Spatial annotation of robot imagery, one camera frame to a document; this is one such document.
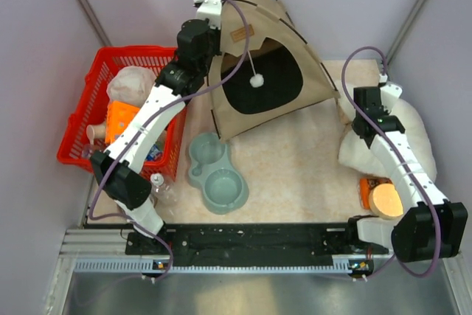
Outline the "beige fabric pet tent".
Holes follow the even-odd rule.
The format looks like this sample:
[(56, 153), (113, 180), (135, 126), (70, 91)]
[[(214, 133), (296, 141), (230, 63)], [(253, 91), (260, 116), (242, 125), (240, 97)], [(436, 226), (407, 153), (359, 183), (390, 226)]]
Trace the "beige fabric pet tent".
[(225, 142), (265, 122), (325, 100), (339, 90), (295, 27), (281, 0), (233, 0), (222, 9), (221, 52), (207, 82), (211, 114)]

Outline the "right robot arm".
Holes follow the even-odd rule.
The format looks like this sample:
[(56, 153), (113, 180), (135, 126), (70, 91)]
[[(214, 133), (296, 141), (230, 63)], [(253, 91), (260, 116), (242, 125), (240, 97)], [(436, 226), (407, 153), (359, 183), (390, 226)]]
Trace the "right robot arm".
[(400, 120), (384, 107), (381, 88), (359, 87), (351, 98), (354, 132), (380, 161), (403, 205), (403, 216), (357, 222), (359, 240), (392, 250), (403, 263), (456, 257), (468, 219), (461, 202), (435, 186), (415, 156)]

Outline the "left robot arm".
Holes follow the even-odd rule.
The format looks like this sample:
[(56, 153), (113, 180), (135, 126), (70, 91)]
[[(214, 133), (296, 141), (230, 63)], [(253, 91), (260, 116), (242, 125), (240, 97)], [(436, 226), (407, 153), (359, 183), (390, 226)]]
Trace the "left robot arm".
[(148, 238), (159, 233), (164, 221), (150, 200), (151, 183), (141, 175), (146, 157), (204, 84), (212, 59), (221, 53), (220, 42), (221, 29), (210, 20), (184, 22), (173, 59), (160, 71), (136, 116), (113, 143), (90, 157), (99, 186)]

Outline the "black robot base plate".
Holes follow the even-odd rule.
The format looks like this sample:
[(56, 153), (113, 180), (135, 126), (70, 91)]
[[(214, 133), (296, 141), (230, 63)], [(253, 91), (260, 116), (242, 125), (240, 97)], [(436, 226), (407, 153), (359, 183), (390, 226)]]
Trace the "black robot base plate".
[(385, 255), (347, 223), (166, 224), (159, 239), (128, 235), (127, 255), (174, 256), (174, 266), (330, 266), (335, 255)]

